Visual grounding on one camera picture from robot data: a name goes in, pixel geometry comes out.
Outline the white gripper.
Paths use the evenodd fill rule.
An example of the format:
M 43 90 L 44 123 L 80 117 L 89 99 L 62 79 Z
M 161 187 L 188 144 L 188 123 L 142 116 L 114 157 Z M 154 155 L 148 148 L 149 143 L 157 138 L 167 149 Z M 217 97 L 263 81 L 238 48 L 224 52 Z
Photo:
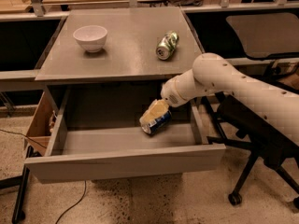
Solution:
M 162 85 L 161 97 L 162 99 L 155 99 L 145 111 L 143 116 L 139 119 L 141 125 L 148 124 L 155 119 L 164 115 L 168 110 L 169 106 L 179 107 L 187 103 L 178 93 L 176 88 L 176 77 L 167 80 Z

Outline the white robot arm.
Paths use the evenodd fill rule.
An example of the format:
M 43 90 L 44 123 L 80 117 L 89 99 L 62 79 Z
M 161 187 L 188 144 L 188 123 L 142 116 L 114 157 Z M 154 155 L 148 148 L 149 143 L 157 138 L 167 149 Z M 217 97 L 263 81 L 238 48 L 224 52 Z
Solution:
M 161 98 L 154 100 L 139 119 L 142 130 L 154 133 L 170 107 L 196 97 L 224 91 L 299 145 L 299 95 L 239 72 L 214 53 L 199 55 L 192 68 L 166 81 Z

